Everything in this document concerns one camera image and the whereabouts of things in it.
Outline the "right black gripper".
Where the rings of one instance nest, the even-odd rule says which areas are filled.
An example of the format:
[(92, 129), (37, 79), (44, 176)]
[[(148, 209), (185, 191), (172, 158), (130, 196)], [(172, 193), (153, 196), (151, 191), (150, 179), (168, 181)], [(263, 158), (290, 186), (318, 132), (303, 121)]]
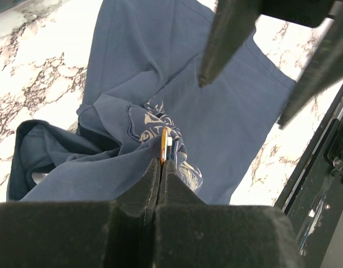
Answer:
[(199, 71), (200, 87), (220, 75), (260, 14), (309, 28), (333, 20), (278, 118), (284, 129), (312, 97), (343, 78), (343, 1), (218, 1)]

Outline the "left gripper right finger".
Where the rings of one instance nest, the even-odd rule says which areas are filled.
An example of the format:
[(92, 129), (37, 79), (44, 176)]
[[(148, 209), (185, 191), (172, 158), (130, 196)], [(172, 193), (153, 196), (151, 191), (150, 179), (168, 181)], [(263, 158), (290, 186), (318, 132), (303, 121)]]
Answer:
[(159, 186), (160, 205), (206, 205), (179, 178), (173, 160), (167, 160), (162, 169)]

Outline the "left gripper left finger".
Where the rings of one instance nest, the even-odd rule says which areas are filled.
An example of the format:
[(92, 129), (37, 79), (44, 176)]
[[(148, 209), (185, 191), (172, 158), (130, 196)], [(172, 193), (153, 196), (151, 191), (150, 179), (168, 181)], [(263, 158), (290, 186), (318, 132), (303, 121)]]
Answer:
[(129, 189), (115, 199), (115, 217), (152, 218), (160, 184), (160, 161), (150, 161), (143, 176)]

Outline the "yellow round badge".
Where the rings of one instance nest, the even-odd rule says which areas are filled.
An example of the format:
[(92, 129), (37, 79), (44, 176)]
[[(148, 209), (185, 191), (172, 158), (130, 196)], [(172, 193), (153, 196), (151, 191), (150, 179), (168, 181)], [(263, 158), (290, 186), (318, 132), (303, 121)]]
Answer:
[(161, 134), (161, 145), (160, 145), (161, 165), (164, 165), (167, 159), (170, 158), (170, 151), (171, 151), (172, 145), (173, 145), (173, 138), (169, 134), (169, 129), (167, 127), (164, 127)]

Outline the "blue printed tank top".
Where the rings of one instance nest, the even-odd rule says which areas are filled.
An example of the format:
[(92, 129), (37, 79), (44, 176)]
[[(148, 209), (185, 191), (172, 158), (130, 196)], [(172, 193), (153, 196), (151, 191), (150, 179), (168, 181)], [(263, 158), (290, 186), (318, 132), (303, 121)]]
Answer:
[(45, 121), (17, 129), (7, 200), (112, 200), (173, 138), (181, 180), (228, 204), (294, 86), (252, 37), (200, 88), (213, 12), (197, 1), (103, 1), (75, 134)]

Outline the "teal plastic fruit container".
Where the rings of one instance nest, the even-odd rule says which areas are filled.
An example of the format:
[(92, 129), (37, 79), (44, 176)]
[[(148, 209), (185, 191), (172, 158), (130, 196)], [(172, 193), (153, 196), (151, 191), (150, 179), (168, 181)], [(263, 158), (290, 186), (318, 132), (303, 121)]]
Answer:
[(0, 0), (0, 14), (13, 8), (22, 13), (40, 13), (49, 7), (59, 4), (60, 1), (10, 1)]

